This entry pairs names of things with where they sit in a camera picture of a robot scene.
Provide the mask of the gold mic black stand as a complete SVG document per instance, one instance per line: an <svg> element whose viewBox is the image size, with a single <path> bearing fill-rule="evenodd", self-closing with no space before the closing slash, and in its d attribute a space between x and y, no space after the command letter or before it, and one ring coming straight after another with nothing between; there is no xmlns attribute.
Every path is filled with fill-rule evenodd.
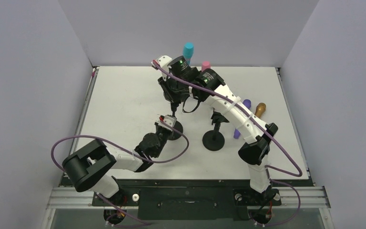
<svg viewBox="0 0 366 229"><path fill-rule="evenodd" d="M171 103L171 112L172 112L172 117L175 117L176 118L176 111L177 111L177 108L179 106L179 103ZM183 133L183 126L182 124L176 120L175 124L174 124L174 129L178 130L179 132ZM177 140L181 137L181 134L173 131L173 133L169 136L169 140L171 141L174 141L174 140Z"/></svg>

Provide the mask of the purple mic black stand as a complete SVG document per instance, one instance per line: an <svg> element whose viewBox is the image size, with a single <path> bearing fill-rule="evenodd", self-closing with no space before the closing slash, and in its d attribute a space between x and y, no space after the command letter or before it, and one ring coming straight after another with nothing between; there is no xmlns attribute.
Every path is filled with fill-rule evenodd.
<svg viewBox="0 0 366 229"><path fill-rule="evenodd" d="M220 112L213 110L211 116L213 130L207 131L202 138L203 146L210 151L219 151L225 144L224 135L220 132L221 123L229 123Z"/></svg>

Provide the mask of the gold microphone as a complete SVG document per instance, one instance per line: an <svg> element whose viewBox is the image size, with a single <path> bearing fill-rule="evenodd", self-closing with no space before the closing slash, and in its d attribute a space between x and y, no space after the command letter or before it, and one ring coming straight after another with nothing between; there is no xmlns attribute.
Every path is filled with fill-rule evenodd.
<svg viewBox="0 0 366 229"><path fill-rule="evenodd" d="M266 111L266 104L265 103L259 103L257 106L256 106L256 110L255 110L255 113L254 115L258 118L261 118L262 115L265 113Z"/></svg>

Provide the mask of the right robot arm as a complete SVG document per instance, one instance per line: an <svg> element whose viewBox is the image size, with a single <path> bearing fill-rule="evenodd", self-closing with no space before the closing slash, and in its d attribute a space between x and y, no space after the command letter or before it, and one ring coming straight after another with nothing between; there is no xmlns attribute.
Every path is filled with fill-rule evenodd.
<svg viewBox="0 0 366 229"><path fill-rule="evenodd" d="M256 204L267 200L271 186L267 155L278 126L253 114L211 68L200 71L189 66L183 56L171 59L166 55L153 60L152 67L162 73L158 83L166 100L182 103L188 97L195 98L238 129L245 141L238 155L249 167L250 199Z"/></svg>

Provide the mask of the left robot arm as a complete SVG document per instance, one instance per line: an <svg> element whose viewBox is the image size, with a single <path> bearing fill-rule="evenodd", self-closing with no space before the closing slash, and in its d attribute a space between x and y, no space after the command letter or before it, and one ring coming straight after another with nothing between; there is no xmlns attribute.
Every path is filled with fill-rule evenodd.
<svg viewBox="0 0 366 229"><path fill-rule="evenodd" d="M123 199L116 178L107 174L111 169L139 173L153 165L172 135L172 129L155 124L156 132L147 133L132 154L122 154L109 148L100 139L94 139L75 153L65 158L62 167L77 192L92 190L104 196L111 205Z"/></svg>

